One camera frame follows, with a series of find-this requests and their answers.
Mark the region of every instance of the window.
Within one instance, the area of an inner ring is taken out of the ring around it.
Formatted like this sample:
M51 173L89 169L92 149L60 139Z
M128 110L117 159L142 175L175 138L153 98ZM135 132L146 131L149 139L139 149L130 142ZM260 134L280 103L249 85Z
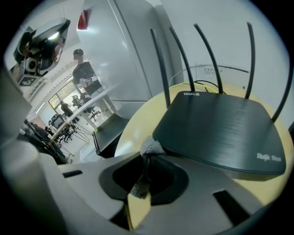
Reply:
M72 82L66 84L64 87L62 87L58 92L57 95L60 100L64 100L66 97L68 97L71 93L76 91L76 88Z
M51 104L52 108L56 108L60 104L60 100L58 99L57 95L53 95L51 99L49 99L49 103Z

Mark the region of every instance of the yellow table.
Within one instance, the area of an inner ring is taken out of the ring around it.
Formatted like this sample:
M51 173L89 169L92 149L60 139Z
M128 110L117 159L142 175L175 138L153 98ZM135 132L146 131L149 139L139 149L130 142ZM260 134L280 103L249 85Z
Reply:
M228 84L223 85L224 91L229 95L235 95L239 97L245 97L246 90L234 87ZM186 84L181 86L170 88L171 102L175 98L178 92L190 90L190 87ZM274 110L266 104L264 101L256 97L253 93L250 95L250 99L259 102L264 106L269 115L272 117ZM127 126L125 127L122 136L119 140L115 155L119 156L125 153L140 151L140 147L143 141L152 135L154 129L158 125L159 121L166 112L165 99L163 92L156 95L148 102L146 102L131 118ZM294 161L294 148L287 128L281 123L280 119L275 122L277 131L281 137L285 156L286 156L286 171L283 175L274 179L260 182L260 181L246 181L234 179L237 183L253 193L262 204L275 200L282 192L289 175L293 168ZM143 200L139 200L129 195L129 205L131 211L131 220L134 227L144 218L147 214L150 205L142 204ZM132 216L132 210L136 207L140 207L140 211L136 210L136 217Z

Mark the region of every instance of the gray cloth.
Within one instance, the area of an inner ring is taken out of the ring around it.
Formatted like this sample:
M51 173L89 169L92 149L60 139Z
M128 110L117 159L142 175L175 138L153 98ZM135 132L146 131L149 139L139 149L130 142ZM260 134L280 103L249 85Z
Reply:
M165 154L165 151L163 150L163 148L161 147L161 145L158 141L154 140L153 137L148 136L144 140L144 142L141 146L140 154L141 154L141 156L146 157L150 154L152 154L152 155ZM148 192L149 192L149 187L150 187L151 181L147 175L147 171L143 169L142 176L139 178L137 183L135 183L135 185L133 186L133 188L130 191L130 193L133 196L138 197L140 199L145 199L148 195Z

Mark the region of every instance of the wifi router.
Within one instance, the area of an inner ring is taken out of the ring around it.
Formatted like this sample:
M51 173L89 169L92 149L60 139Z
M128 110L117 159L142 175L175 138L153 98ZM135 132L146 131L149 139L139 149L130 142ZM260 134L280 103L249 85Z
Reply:
M179 92L170 104L170 95L162 52L156 33L151 29L161 68L167 112L153 132L169 155L187 157L229 173L237 179L268 180L285 172L286 160L282 141L274 122L287 99L293 67L282 101L271 118L258 102L249 100L255 64L252 26L248 24L251 41L251 70L245 98L223 94L222 83L213 52L198 25L212 59L219 93L197 92L181 43L171 27L186 65L191 91Z

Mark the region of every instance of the black antenna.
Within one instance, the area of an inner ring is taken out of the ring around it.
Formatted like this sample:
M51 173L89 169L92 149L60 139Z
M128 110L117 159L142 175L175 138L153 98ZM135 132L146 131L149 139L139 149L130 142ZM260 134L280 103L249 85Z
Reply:
M212 49L206 39L206 37L204 36L201 28L197 25L197 24L194 24L194 27L196 28L196 30L198 31L198 33L200 34L208 52L209 52L209 55L210 55L210 58L212 60L212 63L213 63L213 67L215 68L215 74L216 74L216 80L217 80L217 85L219 87L219 93L220 94L223 94L223 89L222 89L222 83L221 83L221 76L220 76L220 72L219 72L219 69L217 67L217 64L216 64L216 60L215 60L215 56L212 52Z
M245 99L249 99L252 83L253 83L253 76L254 76L254 69L255 69L255 42L254 42L254 34L252 25L247 22L248 30L249 30L249 36L250 36L250 44L251 44L251 69L250 69L250 76L249 76L249 82L248 87L245 95Z
M287 80L287 84L286 84L286 89L285 89L285 92L284 92L284 95L283 95L283 98L281 100L281 103L279 105L279 107L277 108L274 116L272 116L271 120L273 122L275 122L277 120L277 118L279 117L285 103L286 103L286 100L287 100L287 97L288 97L288 94L289 94L289 91L290 91L290 88L291 88L291 83L292 83L292 78L293 78L293 65L292 65L292 60L290 58L290 65L289 65L289 75L288 75L288 80Z
M175 41L178 44L178 47L179 47L180 52L181 52L181 55L183 57L183 60L184 60L184 63L185 63L186 69L187 69L187 73L188 73L188 78L189 78L189 83L190 83L190 89L191 89L191 91L195 91L195 86L194 86L194 82L193 82L193 77L192 77L192 74L191 74L190 66L189 66L189 63L188 63L186 54L184 52L184 49L182 47L182 44L181 44L181 42L180 42L180 40L178 38L178 35L176 35L173 27L170 27L170 31L171 31L171 34L174 36Z
M169 91L169 82L168 82L168 79L167 79L166 69L165 69L165 64L164 64L164 57L162 55L162 51L161 51L161 48L160 48L160 45L159 45L159 40L158 40L158 37L156 35L156 31L151 28L150 32L151 32L151 35L152 35L152 38L153 38L153 42L154 42L154 45L155 45L155 50L156 50L158 61L159 61L162 84L164 86L165 104L166 104L166 108L169 108L169 106L170 106L170 91Z

